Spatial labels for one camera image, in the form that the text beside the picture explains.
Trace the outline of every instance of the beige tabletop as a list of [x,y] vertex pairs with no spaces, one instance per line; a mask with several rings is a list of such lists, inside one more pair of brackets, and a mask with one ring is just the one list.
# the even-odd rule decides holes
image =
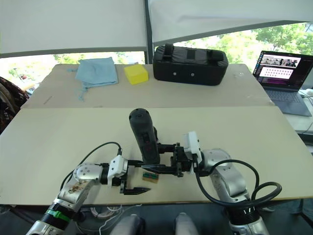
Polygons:
[[[49,205],[65,175],[96,146],[117,141],[127,159],[141,159],[128,115],[135,108],[22,109],[0,135],[0,204]],[[275,106],[148,108],[162,143],[182,142],[196,131],[202,149],[222,148],[260,173],[261,183],[279,182],[278,199],[313,197],[313,157]],[[105,146],[88,162],[110,162],[116,146]],[[161,163],[169,164],[170,155]],[[254,175],[236,166],[250,192]],[[129,176],[131,187],[148,187],[141,195],[119,194],[118,187],[94,187],[85,204],[207,202],[194,175],[160,175],[143,181],[142,169]],[[202,182],[216,193],[208,177]]]
[[81,81],[75,79],[78,65],[56,65],[23,108],[131,108],[131,107],[221,107],[273,105],[244,64],[230,64],[222,82],[203,86],[158,81],[152,65],[144,65],[149,81],[131,85],[123,68],[115,65],[119,83],[94,87],[79,100]]

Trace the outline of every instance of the gray pants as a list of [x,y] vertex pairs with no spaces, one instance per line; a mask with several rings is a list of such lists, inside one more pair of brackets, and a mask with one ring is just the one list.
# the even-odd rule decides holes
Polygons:
[[[199,235],[195,224],[186,213],[180,213],[175,222],[175,235]],[[141,225],[139,216],[132,214],[121,219],[110,235],[136,235]]]

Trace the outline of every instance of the black bag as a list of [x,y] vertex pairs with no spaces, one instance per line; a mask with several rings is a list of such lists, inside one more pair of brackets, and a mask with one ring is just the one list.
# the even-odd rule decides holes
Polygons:
[[157,80],[215,86],[219,85],[228,66],[220,50],[159,46],[153,57]]

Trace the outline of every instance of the light blue cloth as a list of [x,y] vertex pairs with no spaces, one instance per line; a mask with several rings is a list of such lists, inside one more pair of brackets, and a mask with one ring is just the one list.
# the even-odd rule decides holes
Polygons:
[[83,90],[80,99],[90,87],[99,87],[118,83],[112,57],[80,60],[75,79],[82,81]]

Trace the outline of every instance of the laptop keyboard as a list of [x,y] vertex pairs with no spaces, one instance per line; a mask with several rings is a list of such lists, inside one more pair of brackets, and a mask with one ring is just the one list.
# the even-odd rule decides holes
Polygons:
[[301,97],[298,92],[281,92],[274,90],[266,90],[266,93],[269,95],[271,100],[279,100],[279,101],[293,101],[293,102],[301,102]]

